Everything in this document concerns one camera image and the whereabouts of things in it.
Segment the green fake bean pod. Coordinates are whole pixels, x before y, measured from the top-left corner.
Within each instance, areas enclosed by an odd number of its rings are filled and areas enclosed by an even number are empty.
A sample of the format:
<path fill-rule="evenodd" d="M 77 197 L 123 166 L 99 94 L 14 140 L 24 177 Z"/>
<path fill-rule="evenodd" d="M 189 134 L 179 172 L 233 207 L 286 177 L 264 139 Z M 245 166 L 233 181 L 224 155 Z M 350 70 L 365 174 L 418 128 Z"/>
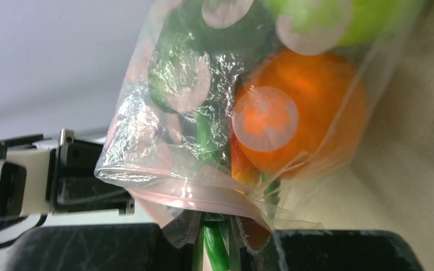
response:
<path fill-rule="evenodd" d="M 196 117 L 195 182 L 202 185 L 203 245 L 212 270 L 240 270 L 240 253 L 232 236 L 231 147 L 225 110 L 200 106 Z"/>

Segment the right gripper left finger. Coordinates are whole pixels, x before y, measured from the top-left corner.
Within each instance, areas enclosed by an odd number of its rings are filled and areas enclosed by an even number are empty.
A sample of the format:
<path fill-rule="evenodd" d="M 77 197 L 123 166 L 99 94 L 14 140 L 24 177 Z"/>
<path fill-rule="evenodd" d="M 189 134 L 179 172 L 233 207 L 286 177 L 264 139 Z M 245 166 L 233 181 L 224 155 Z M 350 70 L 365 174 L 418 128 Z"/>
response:
<path fill-rule="evenodd" d="M 47 226 L 11 246 L 6 270 L 191 270 L 202 214 L 154 223 Z"/>

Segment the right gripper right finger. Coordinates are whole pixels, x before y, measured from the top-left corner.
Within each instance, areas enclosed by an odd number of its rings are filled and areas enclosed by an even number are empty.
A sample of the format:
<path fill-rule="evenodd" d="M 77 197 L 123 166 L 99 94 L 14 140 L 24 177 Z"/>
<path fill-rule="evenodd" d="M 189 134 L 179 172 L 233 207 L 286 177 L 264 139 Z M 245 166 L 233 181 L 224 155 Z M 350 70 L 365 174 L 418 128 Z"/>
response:
<path fill-rule="evenodd" d="M 236 217 L 243 270 L 423 270 L 412 248 L 385 230 L 269 230 Z"/>

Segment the clear zip top bag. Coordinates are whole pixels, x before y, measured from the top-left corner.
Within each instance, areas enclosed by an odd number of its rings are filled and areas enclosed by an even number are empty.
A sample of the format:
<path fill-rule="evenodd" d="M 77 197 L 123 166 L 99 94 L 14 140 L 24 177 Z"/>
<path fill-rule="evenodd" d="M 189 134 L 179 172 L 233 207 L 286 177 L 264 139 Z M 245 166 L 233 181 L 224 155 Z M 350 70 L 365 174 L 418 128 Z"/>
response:
<path fill-rule="evenodd" d="M 95 176 L 285 227 L 352 160 L 425 1 L 155 1 Z"/>

